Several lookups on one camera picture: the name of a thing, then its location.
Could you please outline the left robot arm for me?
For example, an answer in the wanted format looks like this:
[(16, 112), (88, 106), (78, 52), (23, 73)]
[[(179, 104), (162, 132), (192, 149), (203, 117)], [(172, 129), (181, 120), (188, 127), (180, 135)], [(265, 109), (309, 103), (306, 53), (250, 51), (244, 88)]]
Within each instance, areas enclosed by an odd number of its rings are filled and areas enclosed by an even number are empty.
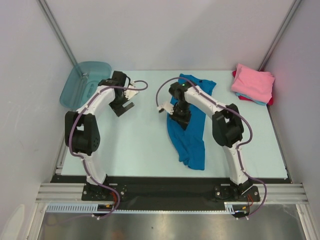
[(124, 72), (114, 71), (111, 78), (98, 83), (96, 91), (83, 106), (65, 114), (65, 144), (72, 156), (80, 158), (86, 181), (95, 185), (93, 194), (100, 200), (110, 196), (111, 188), (105, 184), (107, 173), (101, 161), (94, 156), (101, 143), (97, 118), (108, 106), (117, 117), (134, 106), (129, 100), (138, 91), (130, 81)]

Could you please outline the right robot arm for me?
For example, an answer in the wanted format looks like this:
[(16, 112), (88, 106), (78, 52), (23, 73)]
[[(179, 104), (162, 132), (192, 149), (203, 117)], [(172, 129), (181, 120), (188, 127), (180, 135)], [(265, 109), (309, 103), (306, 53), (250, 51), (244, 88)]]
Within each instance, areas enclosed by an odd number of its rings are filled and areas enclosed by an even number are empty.
[(183, 130), (186, 130), (190, 124), (191, 105), (197, 107), (211, 119), (213, 139), (224, 150), (229, 168), (229, 179), (234, 184), (230, 188), (230, 194), (235, 200), (242, 201), (248, 196), (253, 183), (246, 175), (241, 160), (240, 146), (245, 120), (239, 114), (238, 107), (235, 104), (225, 105), (218, 102), (192, 82), (175, 82), (170, 85), (168, 92), (177, 100), (177, 103), (170, 103), (166, 111)]

